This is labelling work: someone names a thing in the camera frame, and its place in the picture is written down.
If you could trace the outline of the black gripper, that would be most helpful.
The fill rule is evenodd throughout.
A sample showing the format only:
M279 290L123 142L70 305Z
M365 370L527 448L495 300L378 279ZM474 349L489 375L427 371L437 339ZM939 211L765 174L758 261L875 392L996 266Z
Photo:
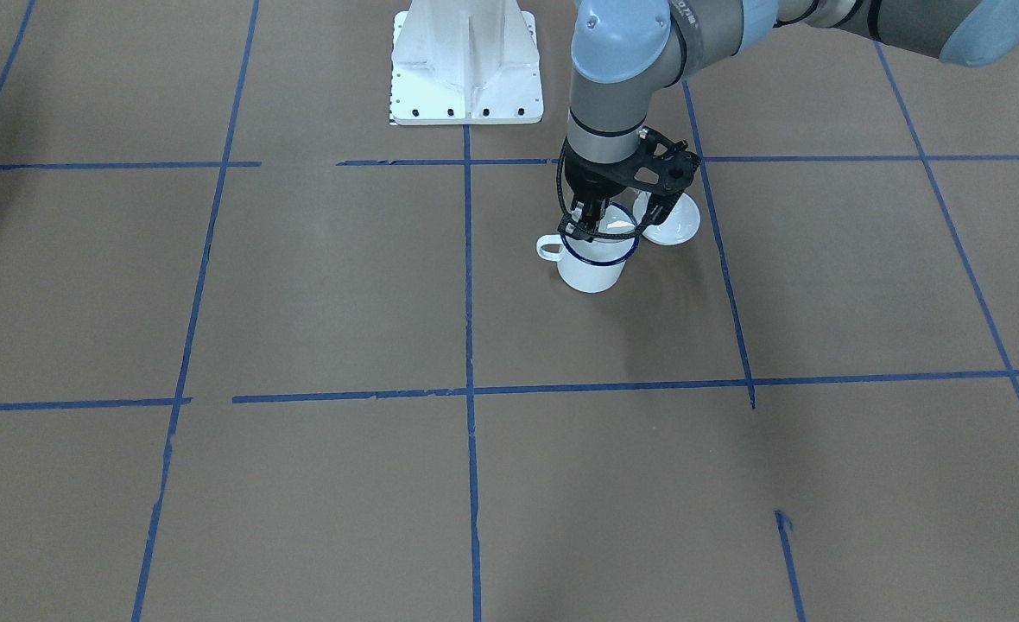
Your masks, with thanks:
M561 155L560 172L560 191L565 182L572 194L562 200L565 236L590 241L592 232L607 232L610 201L636 184L635 175L620 164L597 164L579 155ZM582 217L589 217L589 225Z

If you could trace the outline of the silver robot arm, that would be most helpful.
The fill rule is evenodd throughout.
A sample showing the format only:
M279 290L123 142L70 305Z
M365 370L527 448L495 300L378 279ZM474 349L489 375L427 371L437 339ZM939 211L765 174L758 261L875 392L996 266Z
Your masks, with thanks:
M1019 46L1019 1L579 1L557 173L572 199L560 203L560 234L604 239L610 201L631 188L647 194L647 207L611 239L662 225L700 158L645 125L653 95L797 24L984 67Z

